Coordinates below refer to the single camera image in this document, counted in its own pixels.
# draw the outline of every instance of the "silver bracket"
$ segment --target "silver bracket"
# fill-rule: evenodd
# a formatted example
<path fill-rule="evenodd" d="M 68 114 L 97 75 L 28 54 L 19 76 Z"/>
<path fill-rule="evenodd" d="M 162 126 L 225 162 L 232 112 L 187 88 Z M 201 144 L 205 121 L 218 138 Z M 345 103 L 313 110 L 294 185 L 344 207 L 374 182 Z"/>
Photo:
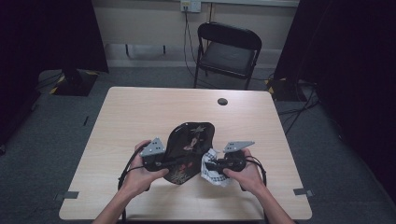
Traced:
<path fill-rule="evenodd" d="M 237 141 L 237 142 L 229 142 L 227 146 L 224 148 L 224 153 L 227 152 L 235 152 L 241 150 L 242 148 L 251 146 L 254 144 L 254 141 Z"/>
<path fill-rule="evenodd" d="M 145 148 L 143 148 L 142 152 L 140 152 L 140 156 L 147 157 L 161 153 L 165 153 L 165 147 L 163 146 L 160 138 L 156 137 Z"/>

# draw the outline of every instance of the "hand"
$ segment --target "hand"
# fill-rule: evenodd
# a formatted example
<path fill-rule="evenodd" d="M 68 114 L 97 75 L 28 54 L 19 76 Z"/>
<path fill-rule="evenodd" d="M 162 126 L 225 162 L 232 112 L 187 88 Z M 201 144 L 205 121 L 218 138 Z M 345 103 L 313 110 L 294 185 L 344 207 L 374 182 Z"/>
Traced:
<path fill-rule="evenodd" d="M 250 150 L 248 148 L 244 148 L 242 151 L 244 152 L 245 157 L 251 156 Z M 254 195 L 256 195 L 257 191 L 262 189 L 262 187 L 265 188 L 257 165 L 251 162 L 247 162 L 247 166 L 241 172 L 235 172 L 225 168 L 223 173 L 228 177 L 238 181 L 242 188 Z"/>
<path fill-rule="evenodd" d="M 143 145 L 147 145 L 150 141 L 145 140 L 141 143 L 137 144 L 134 147 L 134 150 L 138 150 Z M 137 153 L 136 157 L 133 161 L 131 161 L 130 168 L 140 167 L 143 165 L 143 160 L 140 157 L 140 153 Z M 125 177 L 124 183 L 120 190 L 125 190 L 126 192 L 131 193 L 131 196 L 134 197 L 138 194 L 143 193 L 146 189 L 149 188 L 150 184 L 158 179 L 163 177 L 164 175 L 168 174 L 168 169 L 162 169 L 157 172 L 150 172 L 146 168 L 141 167 L 134 169 L 128 173 Z"/>

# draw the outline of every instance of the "chair back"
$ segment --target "chair back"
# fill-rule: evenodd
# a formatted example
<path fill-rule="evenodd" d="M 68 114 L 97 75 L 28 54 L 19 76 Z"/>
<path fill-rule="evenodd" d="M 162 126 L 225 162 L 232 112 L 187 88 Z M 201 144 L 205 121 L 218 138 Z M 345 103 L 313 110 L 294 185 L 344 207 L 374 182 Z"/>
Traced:
<path fill-rule="evenodd" d="M 261 39 L 252 31 L 219 22 L 206 22 L 198 27 L 198 37 L 240 49 L 262 49 Z"/>

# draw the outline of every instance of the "right hand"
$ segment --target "right hand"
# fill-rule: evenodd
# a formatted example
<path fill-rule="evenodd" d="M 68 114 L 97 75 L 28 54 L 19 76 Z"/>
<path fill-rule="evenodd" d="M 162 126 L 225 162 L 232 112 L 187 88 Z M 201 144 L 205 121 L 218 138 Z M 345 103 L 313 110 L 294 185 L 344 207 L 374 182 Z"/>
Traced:
<path fill-rule="evenodd" d="M 248 148 L 244 148 L 242 151 L 244 152 L 245 157 L 251 156 Z M 265 187 L 257 165 L 251 162 L 247 162 L 247 166 L 241 172 L 235 172 L 225 168 L 223 173 L 238 181 L 243 189 L 251 192 L 252 194 L 256 194 L 260 189 L 262 189 L 262 187 Z"/>

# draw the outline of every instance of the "forearm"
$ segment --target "forearm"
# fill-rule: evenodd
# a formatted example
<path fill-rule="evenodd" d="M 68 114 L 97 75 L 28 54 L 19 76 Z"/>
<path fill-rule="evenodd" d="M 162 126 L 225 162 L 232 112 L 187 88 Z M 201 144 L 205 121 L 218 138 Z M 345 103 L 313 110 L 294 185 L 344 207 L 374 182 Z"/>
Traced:
<path fill-rule="evenodd" d="M 116 223 L 133 197 L 133 193 L 120 189 L 93 223 Z"/>
<path fill-rule="evenodd" d="M 294 221 L 279 205 L 279 203 L 276 201 L 276 199 L 267 187 L 262 185 L 253 194 L 259 200 L 264 210 L 264 213 L 271 224 L 294 224 Z"/>

